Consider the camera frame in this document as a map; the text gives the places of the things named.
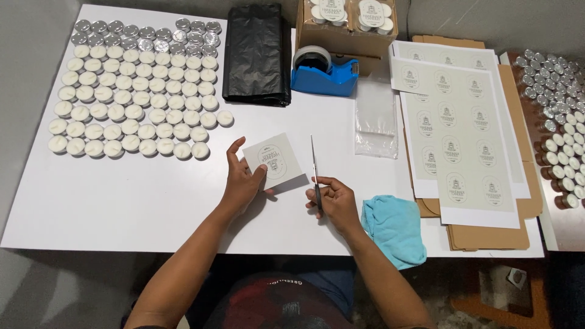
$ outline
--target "person's left hand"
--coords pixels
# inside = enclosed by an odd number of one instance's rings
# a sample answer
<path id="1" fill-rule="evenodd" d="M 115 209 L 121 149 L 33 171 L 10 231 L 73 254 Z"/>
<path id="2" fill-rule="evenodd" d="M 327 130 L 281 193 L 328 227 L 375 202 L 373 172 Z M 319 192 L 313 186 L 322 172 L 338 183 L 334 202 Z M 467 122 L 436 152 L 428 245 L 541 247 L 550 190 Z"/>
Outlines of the person's left hand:
<path id="1" fill-rule="evenodd" d="M 236 152 L 240 149 L 240 146 L 244 145 L 246 138 L 242 137 L 236 140 L 227 151 L 228 156 L 228 183 L 225 186 L 225 192 L 221 199 L 220 205 L 228 207 L 234 211 L 235 217 L 243 214 L 248 205 L 252 202 L 258 188 L 264 177 L 268 167 L 265 164 L 261 164 L 254 174 L 248 172 L 249 166 L 246 159 L 242 161 L 238 160 Z M 265 191 L 268 194 L 272 194 L 272 190 Z"/>

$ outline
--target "person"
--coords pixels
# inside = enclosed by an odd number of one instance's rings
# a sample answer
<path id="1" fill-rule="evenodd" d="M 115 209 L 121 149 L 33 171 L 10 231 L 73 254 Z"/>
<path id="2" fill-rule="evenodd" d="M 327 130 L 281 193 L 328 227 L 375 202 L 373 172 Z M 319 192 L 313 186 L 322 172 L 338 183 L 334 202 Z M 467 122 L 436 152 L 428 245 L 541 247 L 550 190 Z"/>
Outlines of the person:
<path id="1" fill-rule="evenodd" d="M 344 278 L 328 276 L 326 272 L 313 273 L 312 277 L 257 273 L 229 287 L 217 305 L 211 299 L 200 300 L 198 293 L 209 279 L 208 271 L 222 235 L 246 211 L 266 175 L 266 165 L 261 164 L 252 174 L 246 159 L 238 160 L 236 152 L 245 141 L 244 137 L 236 140 L 227 151 L 228 181 L 218 206 L 150 279 L 124 328 L 175 328 L 185 312 L 197 312 L 200 307 L 212 309 L 204 328 L 353 328 L 347 319 L 353 298 L 353 275 L 349 277 L 347 292 L 338 284 Z M 325 185 L 320 188 L 323 212 L 317 213 L 317 219 L 326 215 L 347 242 L 387 326 L 436 328 L 422 300 L 364 232 L 353 191 L 335 178 L 312 180 Z M 306 208 L 315 207 L 315 191 L 307 190 L 306 196 Z"/>

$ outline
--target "label with logo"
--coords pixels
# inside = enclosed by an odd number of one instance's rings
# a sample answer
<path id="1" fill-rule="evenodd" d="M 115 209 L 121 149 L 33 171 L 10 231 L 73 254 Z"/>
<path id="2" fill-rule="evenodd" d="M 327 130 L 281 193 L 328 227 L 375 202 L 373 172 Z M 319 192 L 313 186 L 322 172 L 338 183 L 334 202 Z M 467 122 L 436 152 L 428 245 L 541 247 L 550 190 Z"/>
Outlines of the label with logo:
<path id="1" fill-rule="evenodd" d="M 279 179 L 287 172 L 287 164 L 284 161 L 283 153 L 276 145 L 263 146 L 258 152 L 258 161 L 260 161 L 261 165 L 268 167 L 267 178 Z"/>
<path id="2" fill-rule="evenodd" d="M 428 103 L 429 102 L 429 95 L 423 95 L 423 94 L 413 94 L 414 95 L 414 99 L 421 102 L 421 103 Z"/>
<path id="3" fill-rule="evenodd" d="M 467 77 L 467 92 L 473 98 L 483 98 L 484 94 L 483 85 L 478 77 L 476 76 Z"/>
<path id="4" fill-rule="evenodd" d="M 493 176 L 486 176 L 481 182 L 483 184 L 483 194 L 489 204 L 498 207 L 504 203 L 499 180 Z"/>
<path id="5" fill-rule="evenodd" d="M 485 139 L 480 139 L 476 144 L 477 158 L 486 167 L 493 167 L 497 163 L 494 146 Z"/>
<path id="6" fill-rule="evenodd" d="M 336 22 L 345 16 L 343 0 L 321 0 L 319 2 L 321 16 L 331 22 Z"/>
<path id="7" fill-rule="evenodd" d="M 461 146 L 459 141 L 453 136 L 445 136 L 442 141 L 443 157 L 450 163 L 459 163 L 461 161 Z"/>
<path id="8" fill-rule="evenodd" d="M 449 102 L 439 103 L 439 120 L 445 127 L 453 127 L 457 124 L 455 107 Z"/>
<path id="9" fill-rule="evenodd" d="M 425 55 L 418 49 L 411 49 L 408 51 L 408 58 L 414 60 L 425 60 Z"/>
<path id="10" fill-rule="evenodd" d="M 472 56 L 472 68 L 487 71 L 487 62 L 479 55 Z"/>
<path id="11" fill-rule="evenodd" d="M 445 71 L 435 72 L 435 87 L 442 94 L 450 94 L 452 90 L 451 76 Z"/>
<path id="12" fill-rule="evenodd" d="M 426 173 L 433 176 L 437 175 L 437 164 L 434 147 L 426 146 L 422 149 L 422 163 L 425 166 Z"/>
<path id="13" fill-rule="evenodd" d="M 376 0 L 361 0 L 360 17 L 362 23 L 373 28 L 377 28 L 384 24 L 384 9 L 382 5 Z"/>
<path id="14" fill-rule="evenodd" d="M 439 55 L 439 58 L 441 60 L 441 64 L 451 65 L 451 66 L 456 66 L 457 65 L 457 61 L 455 60 L 455 57 L 453 56 L 452 53 L 442 52 Z"/>
<path id="15" fill-rule="evenodd" d="M 459 173 L 450 173 L 447 175 L 447 191 L 451 201 L 463 203 L 467 200 L 467 188 L 465 179 Z"/>
<path id="16" fill-rule="evenodd" d="M 433 123 L 429 111 L 417 113 L 418 132 L 424 137 L 433 137 Z"/>
<path id="17" fill-rule="evenodd" d="M 490 119 L 487 116 L 487 111 L 481 106 L 472 108 L 473 126 L 479 131 L 490 130 Z"/>
<path id="18" fill-rule="evenodd" d="M 410 65 L 403 66 L 402 67 L 402 81 L 409 88 L 412 88 L 412 89 L 418 88 L 418 71 Z"/>

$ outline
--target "scissors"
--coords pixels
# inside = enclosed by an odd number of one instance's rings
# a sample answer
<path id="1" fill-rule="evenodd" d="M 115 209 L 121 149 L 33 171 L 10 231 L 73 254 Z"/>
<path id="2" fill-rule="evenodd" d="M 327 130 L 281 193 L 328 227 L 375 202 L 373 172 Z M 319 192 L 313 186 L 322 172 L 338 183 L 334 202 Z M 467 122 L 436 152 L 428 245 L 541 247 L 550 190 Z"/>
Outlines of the scissors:
<path id="1" fill-rule="evenodd" d="M 313 172 L 315 174 L 315 194 L 317 195 L 317 209 L 323 210 L 321 204 L 321 191 L 319 191 L 319 183 L 317 183 L 317 161 L 315 160 L 315 147 L 313 146 L 313 134 L 311 134 L 311 149 L 313 151 Z"/>

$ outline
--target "hand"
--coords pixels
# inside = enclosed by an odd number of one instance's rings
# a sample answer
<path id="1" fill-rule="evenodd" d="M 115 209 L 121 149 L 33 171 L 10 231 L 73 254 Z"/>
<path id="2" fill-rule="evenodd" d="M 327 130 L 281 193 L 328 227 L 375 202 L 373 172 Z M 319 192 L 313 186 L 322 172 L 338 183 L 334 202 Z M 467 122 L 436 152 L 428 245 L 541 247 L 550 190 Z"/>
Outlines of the hand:
<path id="1" fill-rule="evenodd" d="M 236 140 L 227 151 L 228 156 L 228 183 L 225 186 L 223 197 L 219 203 L 222 207 L 227 207 L 233 211 L 234 217 L 243 214 L 248 205 L 252 202 L 258 188 L 264 177 L 268 167 L 261 164 L 254 174 L 248 172 L 249 166 L 246 159 L 238 160 L 236 152 L 240 146 L 244 145 L 246 138 L 242 137 Z M 272 190 L 266 190 L 267 193 L 272 194 Z"/>
<path id="2" fill-rule="evenodd" d="M 362 230 L 359 217 L 357 216 L 356 198 L 353 195 L 353 190 L 345 186 L 339 180 L 330 177 L 317 177 L 319 184 L 328 186 L 320 187 L 321 204 L 323 211 L 333 225 L 337 232 L 341 235 L 352 232 L 353 230 Z M 305 206 L 312 208 L 317 205 L 317 196 L 314 189 L 308 189 L 305 194 L 307 199 L 311 200 Z M 323 213 L 317 213 L 317 219 L 323 218 Z"/>

